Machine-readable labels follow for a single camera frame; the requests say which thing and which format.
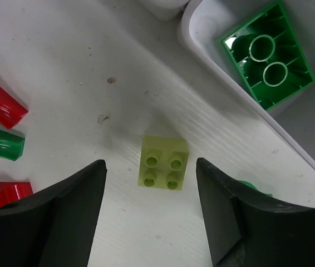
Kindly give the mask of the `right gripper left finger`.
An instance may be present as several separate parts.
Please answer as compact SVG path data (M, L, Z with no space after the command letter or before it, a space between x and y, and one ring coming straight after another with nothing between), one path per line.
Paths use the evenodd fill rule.
M0 208L0 266L87 266L106 175L97 160Z

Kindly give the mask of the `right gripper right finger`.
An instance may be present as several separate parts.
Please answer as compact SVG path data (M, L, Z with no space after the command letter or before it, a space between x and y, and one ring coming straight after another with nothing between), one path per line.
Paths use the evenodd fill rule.
M315 208L268 196L204 158L196 179L214 266L315 266Z

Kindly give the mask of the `lime green lego brick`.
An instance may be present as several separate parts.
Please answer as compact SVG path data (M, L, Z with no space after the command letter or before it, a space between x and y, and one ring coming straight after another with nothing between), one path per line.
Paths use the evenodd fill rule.
M137 184L142 187L180 191L188 158L186 140L144 136Z

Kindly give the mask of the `green lego cluster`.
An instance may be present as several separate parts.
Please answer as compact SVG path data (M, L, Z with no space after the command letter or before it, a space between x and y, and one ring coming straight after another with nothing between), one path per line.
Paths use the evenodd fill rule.
M239 180L239 182L241 182L242 184L245 184L245 185L247 185L248 187L250 187L250 188L252 188L252 189L258 191L258 189L257 189L253 184L251 184L250 182L243 181L243 180Z

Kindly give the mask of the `white divided sorting container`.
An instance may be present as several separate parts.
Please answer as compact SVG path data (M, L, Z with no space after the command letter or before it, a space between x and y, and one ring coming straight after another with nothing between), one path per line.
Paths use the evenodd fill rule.
M143 1L315 169L315 1Z

